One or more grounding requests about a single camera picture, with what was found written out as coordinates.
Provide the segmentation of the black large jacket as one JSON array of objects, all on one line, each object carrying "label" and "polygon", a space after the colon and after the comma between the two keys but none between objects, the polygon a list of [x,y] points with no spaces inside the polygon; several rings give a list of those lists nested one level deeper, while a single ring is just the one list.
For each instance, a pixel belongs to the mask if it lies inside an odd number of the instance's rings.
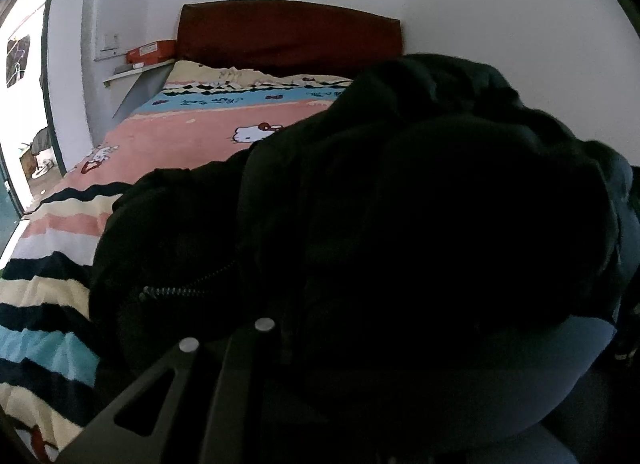
[{"label": "black large jacket", "polygon": [[94,257],[96,396],[186,337],[243,463],[462,463],[555,410],[631,318],[639,170],[488,65],[416,54],[226,161],[157,169]]}]

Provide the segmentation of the dark green door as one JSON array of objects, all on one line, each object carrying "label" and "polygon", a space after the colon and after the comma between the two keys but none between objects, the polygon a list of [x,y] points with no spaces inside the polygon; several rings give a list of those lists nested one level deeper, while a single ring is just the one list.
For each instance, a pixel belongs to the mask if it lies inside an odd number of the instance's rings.
[{"label": "dark green door", "polygon": [[23,208],[15,193],[2,151],[0,151],[0,175],[0,253],[3,254],[21,221]]}]

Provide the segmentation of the striped Hello Kitty bedspread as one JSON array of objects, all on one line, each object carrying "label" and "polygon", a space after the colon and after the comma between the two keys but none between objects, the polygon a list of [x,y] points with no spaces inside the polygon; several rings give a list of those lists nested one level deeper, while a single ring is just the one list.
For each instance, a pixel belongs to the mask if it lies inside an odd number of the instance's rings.
[{"label": "striped Hello Kitty bedspread", "polygon": [[90,276],[116,199],[154,169],[223,161],[328,107],[348,84],[180,60],[37,206],[1,276],[1,409],[34,460],[53,462],[93,417]]}]

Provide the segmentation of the red box on shelf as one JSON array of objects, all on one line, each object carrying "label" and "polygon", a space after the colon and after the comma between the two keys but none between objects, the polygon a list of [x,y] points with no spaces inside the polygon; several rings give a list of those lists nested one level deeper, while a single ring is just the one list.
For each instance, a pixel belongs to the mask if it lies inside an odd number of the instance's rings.
[{"label": "red box on shelf", "polygon": [[163,63],[175,56],[175,40],[157,40],[143,46],[138,46],[126,54],[128,64],[142,63],[144,66]]}]

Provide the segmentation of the dark red headboard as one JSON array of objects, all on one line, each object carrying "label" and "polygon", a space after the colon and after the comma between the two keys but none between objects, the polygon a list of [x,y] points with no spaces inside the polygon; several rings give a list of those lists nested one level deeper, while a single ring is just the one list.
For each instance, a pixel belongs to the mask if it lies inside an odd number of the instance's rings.
[{"label": "dark red headboard", "polygon": [[396,18],[293,0],[227,0],[183,5],[176,59],[252,68],[276,76],[352,77],[404,53]]}]

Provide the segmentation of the white wall shelf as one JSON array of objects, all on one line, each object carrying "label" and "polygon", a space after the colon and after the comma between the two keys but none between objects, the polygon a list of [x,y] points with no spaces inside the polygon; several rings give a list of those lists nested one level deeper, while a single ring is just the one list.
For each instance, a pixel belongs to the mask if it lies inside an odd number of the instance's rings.
[{"label": "white wall shelf", "polygon": [[171,59],[171,60],[165,60],[165,62],[162,62],[162,63],[156,63],[152,65],[145,65],[142,67],[131,68],[127,70],[127,72],[120,72],[119,74],[115,74],[111,77],[104,79],[103,84],[104,86],[111,86],[111,84],[116,80],[126,78],[126,77],[131,77],[131,76],[140,76],[141,74],[144,74],[145,72],[149,72],[150,70],[172,65],[175,63],[175,61],[176,60]]}]

